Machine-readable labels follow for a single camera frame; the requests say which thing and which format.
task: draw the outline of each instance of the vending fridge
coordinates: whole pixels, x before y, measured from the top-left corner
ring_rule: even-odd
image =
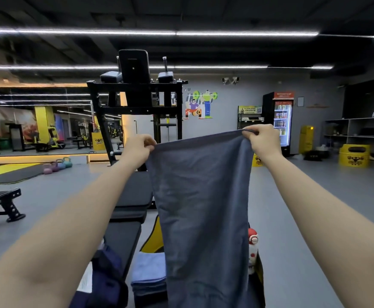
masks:
[[[265,124],[280,131],[282,154],[290,155],[293,92],[272,92],[262,97],[262,116]]]

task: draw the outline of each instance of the forearm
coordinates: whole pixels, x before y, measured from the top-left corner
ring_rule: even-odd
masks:
[[[49,283],[63,297],[74,294],[132,173],[125,162],[116,163],[22,236],[0,259],[0,271]]]
[[[374,307],[374,223],[283,157],[268,162],[268,168],[344,306]]]

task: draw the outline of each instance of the glass fridge door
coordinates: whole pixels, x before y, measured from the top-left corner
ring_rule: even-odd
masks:
[[[290,145],[292,101],[276,101],[274,128],[280,131],[281,146]]]

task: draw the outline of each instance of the black ceiling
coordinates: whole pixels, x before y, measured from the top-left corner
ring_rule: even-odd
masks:
[[[307,30],[374,35],[374,0],[0,0],[0,26],[154,30]],[[13,64],[106,64],[117,51],[141,48],[150,63],[269,64],[309,67],[334,64],[330,74],[356,75],[374,61],[374,39],[158,38],[107,36],[0,37],[0,52]],[[89,73],[19,72],[21,79]]]

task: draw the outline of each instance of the pink kettlebell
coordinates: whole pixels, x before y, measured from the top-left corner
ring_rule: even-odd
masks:
[[[57,162],[50,162],[50,164],[51,164],[51,170],[53,171],[53,172],[58,172],[58,171],[60,171],[60,168],[57,166]]]
[[[51,165],[50,164],[44,164],[43,165],[43,174],[51,174],[53,173],[53,170],[51,169]]]

